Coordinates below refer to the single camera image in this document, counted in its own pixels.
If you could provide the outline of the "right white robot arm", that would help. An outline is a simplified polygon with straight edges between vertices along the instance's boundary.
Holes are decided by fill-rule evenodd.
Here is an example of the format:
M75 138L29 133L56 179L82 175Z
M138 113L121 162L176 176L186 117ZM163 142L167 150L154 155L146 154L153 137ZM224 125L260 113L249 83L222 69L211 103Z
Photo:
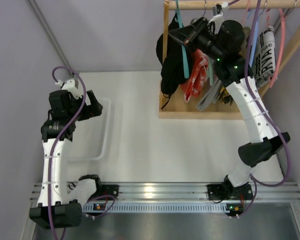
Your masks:
M238 148L240 162L220 184L208 185L209 200L220 203L237 199L251 190L249 180L256 166L269 160L290 141L273 123L260 98L249 66L240 55L245 40L242 25L235 20L224 21L214 33L205 17L186 27L169 30L169 36L187 50L201 50L213 60L213 69L236 103L248 130L250 142Z

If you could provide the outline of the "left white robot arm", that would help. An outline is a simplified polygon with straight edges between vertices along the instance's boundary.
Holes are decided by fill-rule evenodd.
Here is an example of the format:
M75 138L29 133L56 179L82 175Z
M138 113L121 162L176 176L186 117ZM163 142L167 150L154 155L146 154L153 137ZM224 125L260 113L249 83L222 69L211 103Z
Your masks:
M73 190L68 190L66 168L77 121L102 114L103 106L94 93L87 92L90 105L68 90L49 94L50 110L40 132L44 150L44 168L40 195L29 218L43 229L77 227L81 224L83 206L102 193L97 174L81 176Z

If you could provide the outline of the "red white trousers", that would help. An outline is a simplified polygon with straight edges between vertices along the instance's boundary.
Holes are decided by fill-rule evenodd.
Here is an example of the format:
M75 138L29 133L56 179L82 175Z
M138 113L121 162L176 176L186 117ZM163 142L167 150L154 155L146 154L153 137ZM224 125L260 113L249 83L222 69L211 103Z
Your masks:
M203 89L204 84L209 77L209 57L200 49L197 49L193 54L193 68L190 77L181 85L183 91L183 99L188 103L191 97L198 97Z

